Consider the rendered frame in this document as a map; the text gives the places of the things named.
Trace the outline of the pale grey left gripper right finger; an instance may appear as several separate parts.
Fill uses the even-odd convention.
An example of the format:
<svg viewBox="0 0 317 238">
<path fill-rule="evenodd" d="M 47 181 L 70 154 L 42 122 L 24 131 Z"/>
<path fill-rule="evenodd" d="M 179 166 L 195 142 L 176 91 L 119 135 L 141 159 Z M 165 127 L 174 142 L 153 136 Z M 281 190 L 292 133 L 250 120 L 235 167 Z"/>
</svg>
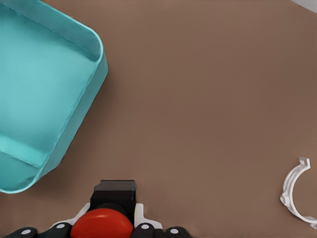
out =
<svg viewBox="0 0 317 238">
<path fill-rule="evenodd" d="M 145 218 L 144 205 L 137 203 L 134 214 L 133 238 L 191 238 L 191 235 L 180 226 L 164 230 L 161 223 Z"/>
</svg>

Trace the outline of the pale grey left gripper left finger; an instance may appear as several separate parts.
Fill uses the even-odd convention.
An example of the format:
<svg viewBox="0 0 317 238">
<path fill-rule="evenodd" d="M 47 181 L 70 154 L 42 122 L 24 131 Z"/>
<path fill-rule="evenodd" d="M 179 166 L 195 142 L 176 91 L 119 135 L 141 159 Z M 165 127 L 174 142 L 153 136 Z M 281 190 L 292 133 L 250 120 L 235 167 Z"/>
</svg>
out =
<svg viewBox="0 0 317 238">
<path fill-rule="evenodd" d="M 88 212 L 89 208 L 90 203 L 86 203 L 74 218 L 59 221 L 42 233 L 38 232 L 34 227 L 22 227 L 2 238 L 70 238 L 70 232 L 73 225 L 79 218 Z"/>
</svg>

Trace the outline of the red button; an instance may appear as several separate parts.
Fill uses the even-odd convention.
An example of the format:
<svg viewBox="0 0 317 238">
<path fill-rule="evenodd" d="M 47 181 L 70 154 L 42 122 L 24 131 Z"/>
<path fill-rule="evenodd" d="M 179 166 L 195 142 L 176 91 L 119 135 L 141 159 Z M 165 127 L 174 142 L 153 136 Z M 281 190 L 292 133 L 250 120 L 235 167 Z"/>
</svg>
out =
<svg viewBox="0 0 317 238">
<path fill-rule="evenodd" d="M 134 230 L 134 180 L 101 180 L 90 206 L 72 226 L 71 238 L 129 238 Z"/>
</svg>

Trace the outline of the blue storage box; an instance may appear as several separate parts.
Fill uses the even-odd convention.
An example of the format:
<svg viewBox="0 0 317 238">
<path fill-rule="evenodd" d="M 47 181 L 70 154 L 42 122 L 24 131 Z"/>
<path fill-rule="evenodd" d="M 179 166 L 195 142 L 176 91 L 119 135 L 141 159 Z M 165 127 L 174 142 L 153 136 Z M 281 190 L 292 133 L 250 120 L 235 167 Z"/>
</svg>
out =
<svg viewBox="0 0 317 238">
<path fill-rule="evenodd" d="M 0 0 L 0 192 L 60 164 L 107 72 L 93 29 L 41 0 Z"/>
</svg>

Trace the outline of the white curved plastic clamp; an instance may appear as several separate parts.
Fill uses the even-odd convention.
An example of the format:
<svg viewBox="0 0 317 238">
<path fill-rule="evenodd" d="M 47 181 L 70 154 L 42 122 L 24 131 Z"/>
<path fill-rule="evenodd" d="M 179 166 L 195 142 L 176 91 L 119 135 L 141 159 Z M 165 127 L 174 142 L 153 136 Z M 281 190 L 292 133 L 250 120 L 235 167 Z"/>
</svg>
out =
<svg viewBox="0 0 317 238">
<path fill-rule="evenodd" d="M 283 187 L 282 194 L 279 199 L 280 202 L 292 213 L 295 217 L 302 220 L 305 223 L 308 223 L 309 226 L 315 230 L 317 230 L 317 218 L 312 216 L 302 216 L 297 210 L 294 199 L 293 199 L 293 190 L 295 187 L 295 183 L 305 171 L 311 168 L 309 158 L 300 157 L 299 164 L 292 168 L 288 175 L 286 176 Z"/>
</svg>

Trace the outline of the silver frame post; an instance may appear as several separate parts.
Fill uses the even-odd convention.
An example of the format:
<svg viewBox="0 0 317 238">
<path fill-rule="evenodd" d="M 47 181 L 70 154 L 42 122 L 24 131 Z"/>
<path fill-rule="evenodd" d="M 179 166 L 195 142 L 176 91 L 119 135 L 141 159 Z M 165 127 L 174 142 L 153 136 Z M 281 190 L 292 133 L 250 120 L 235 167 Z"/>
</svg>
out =
<svg viewBox="0 0 317 238">
<path fill-rule="evenodd" d="M 291 0 L 291 1 L 317 14 L 317 0 Z"/>
</svg>

